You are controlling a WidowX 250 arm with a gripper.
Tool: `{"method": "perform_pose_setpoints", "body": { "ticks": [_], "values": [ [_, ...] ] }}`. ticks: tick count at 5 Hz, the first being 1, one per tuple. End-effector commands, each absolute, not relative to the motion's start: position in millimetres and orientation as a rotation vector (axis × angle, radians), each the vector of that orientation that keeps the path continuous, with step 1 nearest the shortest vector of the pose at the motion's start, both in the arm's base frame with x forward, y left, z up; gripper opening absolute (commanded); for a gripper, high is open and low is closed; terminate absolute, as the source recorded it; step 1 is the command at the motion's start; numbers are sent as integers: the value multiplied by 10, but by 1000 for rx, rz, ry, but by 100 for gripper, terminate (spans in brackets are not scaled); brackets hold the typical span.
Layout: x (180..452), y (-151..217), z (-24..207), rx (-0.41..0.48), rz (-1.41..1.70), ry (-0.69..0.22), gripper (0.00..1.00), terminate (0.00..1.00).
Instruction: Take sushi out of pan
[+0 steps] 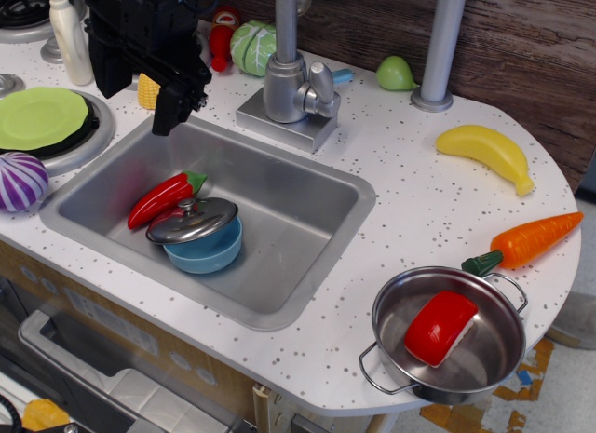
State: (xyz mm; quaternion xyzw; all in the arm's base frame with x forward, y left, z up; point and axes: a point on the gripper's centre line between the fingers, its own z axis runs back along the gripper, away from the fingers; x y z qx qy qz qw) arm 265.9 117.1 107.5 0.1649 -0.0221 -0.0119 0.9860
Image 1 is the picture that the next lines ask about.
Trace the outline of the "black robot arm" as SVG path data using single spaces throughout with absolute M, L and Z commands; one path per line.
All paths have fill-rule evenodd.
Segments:
M 92 71 L 103 97 L 111 98 L 135 73 L 155 81 L 152 132 L 167 136 L 204 106 L 211 81 L 195 39 L 200 0 L 84 0 Z

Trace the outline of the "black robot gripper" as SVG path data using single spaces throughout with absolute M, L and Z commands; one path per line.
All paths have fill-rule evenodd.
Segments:
M 88 50 L 97 88 L 110 99 L 135 73 L 159 85 L 152 133 L 168 136 L 206 104 L 211 73 L 194 32 L 213 0 L 85 0 Z

